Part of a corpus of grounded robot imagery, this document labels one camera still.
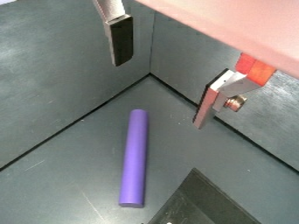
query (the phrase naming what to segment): screw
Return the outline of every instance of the screw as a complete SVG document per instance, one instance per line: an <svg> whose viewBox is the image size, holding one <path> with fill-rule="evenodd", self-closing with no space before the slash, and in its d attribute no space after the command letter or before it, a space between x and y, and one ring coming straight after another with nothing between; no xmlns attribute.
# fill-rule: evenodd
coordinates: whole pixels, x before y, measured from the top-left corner
<svg viewBox="0 0 299 224"><path fill-rule="evenodd" d="M239 112L240 108L243 107L247 97L244 97L241 94L232 96L226 99L224 103L224 108L229 108L235 112Z"/></svg>

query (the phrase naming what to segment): gray floor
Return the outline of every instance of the gray floor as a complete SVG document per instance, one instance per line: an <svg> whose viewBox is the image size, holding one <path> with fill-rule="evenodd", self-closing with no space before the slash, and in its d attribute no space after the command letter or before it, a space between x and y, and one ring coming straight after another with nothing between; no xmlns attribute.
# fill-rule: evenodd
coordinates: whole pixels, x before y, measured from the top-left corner
<svg viewBox="0 0 299 224"><path fill-rule="evenodd" d="M117 206L126 118L150 116L145 206ZM299 221L299 178L152 78L0 173L0 223L146 223L196 167L261 223Z"/></svg>

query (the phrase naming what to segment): metal plate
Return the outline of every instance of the metal plate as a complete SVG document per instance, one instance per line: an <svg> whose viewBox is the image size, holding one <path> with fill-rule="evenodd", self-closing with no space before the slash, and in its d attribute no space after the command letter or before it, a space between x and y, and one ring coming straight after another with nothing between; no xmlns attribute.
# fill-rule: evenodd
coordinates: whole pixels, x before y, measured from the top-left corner
<svg viewBox="0 0 299 224"><path fill-rule="evenodd" d="M128 15L106 23L109 33L109 51L114 66L120 66L133 57L133 18Z"/></svg>
<svg viewBox="0 0 299 224"><path fill-rule="evenodd" d="M257 224L260 222L193 168L148 224L160 223Z"/></svg>

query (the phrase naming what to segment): purple foam roller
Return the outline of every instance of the purple foam roller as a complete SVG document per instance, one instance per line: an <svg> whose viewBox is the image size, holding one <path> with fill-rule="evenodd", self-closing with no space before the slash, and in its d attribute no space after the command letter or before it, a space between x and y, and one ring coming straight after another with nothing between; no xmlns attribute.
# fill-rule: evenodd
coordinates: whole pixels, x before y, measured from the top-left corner
<svg viewBox="0 0 299 224"><path fill-rule="evenodd" d="M142 207L145 192L145 146L148 114L134 109L129 114L125 157L118 195L121 207Z"/></svg>

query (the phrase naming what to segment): orange part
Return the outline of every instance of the orange part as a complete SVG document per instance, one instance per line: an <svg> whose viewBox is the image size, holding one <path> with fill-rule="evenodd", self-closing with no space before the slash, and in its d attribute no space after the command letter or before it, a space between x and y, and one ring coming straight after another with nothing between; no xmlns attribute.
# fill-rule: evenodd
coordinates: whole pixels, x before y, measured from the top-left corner
<svg viewBox="0 0 299 224"><path fill-rule="evenodd" d="M247 78L252 80L260 87L263 87L275 71L276 69L272 66L256 60L247 74Z"/></svg>
<svg viewBox="0 0 299 224"><path fill-rule="evenodd" d="M235 65L236 71L241 74L248 74L251 67L253 66L256 59L249 55L241 53L237 59L237 64Z"/></svg>

